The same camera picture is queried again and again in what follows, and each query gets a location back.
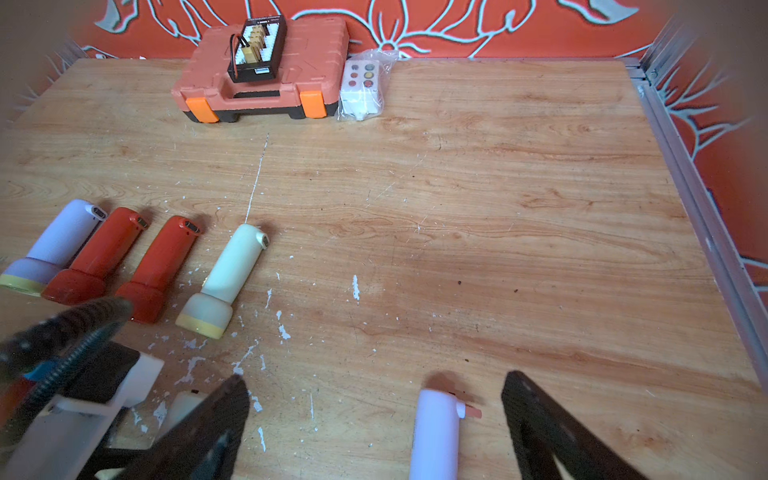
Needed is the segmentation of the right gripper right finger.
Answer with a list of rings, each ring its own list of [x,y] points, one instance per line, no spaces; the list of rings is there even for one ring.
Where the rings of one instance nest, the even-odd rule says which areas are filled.
[[[507,426],[523,479],[642,479],[549,394],[521,371],[506,375],[501,392]]]

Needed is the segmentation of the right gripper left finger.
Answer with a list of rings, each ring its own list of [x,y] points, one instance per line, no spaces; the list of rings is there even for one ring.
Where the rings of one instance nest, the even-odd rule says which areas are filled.
[[[230,479],[250,400],[232,375],[153,446],[131,460],[119,479]]]

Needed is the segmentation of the green flashlight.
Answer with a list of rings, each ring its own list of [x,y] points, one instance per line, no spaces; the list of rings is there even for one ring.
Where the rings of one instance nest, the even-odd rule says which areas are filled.
[[[159,440],[180,423],[189,413],[191,413],[207,397],[207,394],[199,390],[190,390],[180,392],[171,403],[170,408],[160,425],[156,439]]]
[[[210,271],[201,290],[192,295],[175,325],[211,339],[220,339],[233,315],[233,303],[251,274],[269,238],[260,228],[240,225]]]

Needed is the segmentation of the red flashlight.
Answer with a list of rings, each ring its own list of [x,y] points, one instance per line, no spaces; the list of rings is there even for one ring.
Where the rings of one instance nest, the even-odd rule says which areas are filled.
[[[201,233],[198,225],[183,216],[173,216],[163,225],[131,279],[116,292],[132,303],[133,322],[157,322],[166,291]]]
[[[72,306],[103,296],[108,276],[148,227],[149,222],[137,211],[117,208],[91,236],[71,265],[48,283],[41,297]]]

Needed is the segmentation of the purple flashlight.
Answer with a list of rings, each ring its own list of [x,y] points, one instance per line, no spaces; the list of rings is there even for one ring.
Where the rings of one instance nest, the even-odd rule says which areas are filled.
[[[482,411],[455,395],[433,389],[419,392],[409,478],[458,478],[460,421]]]
[[[1,286],[39,297],[107,217],[108,213],[94,204],[72,200],[48,225],[27,255],[14,261],[1,274]]]

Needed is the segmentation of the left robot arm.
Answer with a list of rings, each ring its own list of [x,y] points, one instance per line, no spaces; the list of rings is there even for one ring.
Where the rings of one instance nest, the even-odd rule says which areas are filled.
[[[133,303],[103,297],[64,310],[1,343],[1,382],[9,383],[64,352],[1,428],[1,448],[15,447],[43,408],[104,348],[133,316]]]

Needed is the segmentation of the plastic bag with stickers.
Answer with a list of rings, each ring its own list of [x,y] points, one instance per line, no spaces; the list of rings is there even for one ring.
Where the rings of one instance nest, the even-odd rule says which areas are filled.
[[[336,118],[364,121],[380,116],[390,74],[399,60],[396,51],[366,50],[347,59],[341,80]]]

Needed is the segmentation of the orange tool case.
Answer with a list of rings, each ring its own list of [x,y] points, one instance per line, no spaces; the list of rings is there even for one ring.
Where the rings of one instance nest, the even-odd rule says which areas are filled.
[[[198,123],[272,113],[325,118],[339,106],[348,47],[347,23],[340,17],[278,15],[211,28],[171,95]]]

